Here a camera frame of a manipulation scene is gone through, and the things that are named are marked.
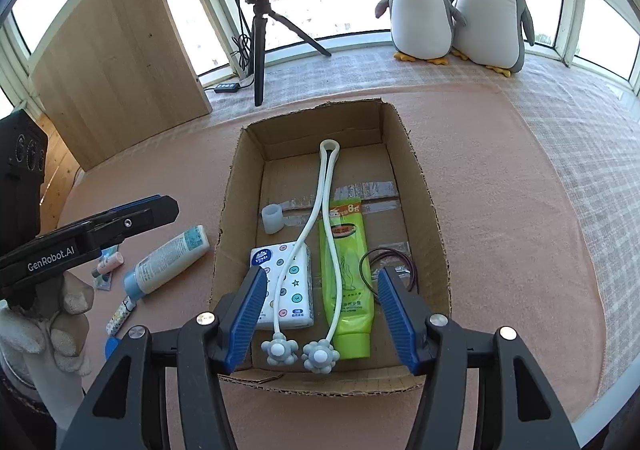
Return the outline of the white gloved left hand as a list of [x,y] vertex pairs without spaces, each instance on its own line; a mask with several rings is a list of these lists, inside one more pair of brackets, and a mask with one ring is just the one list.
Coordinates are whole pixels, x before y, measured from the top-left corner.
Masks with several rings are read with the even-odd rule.
[[32,312],[1,302],[1,369],[17,396],[43,404],[63,432],[84,399],[93,301],[93,287],[66,271],[36,286]]

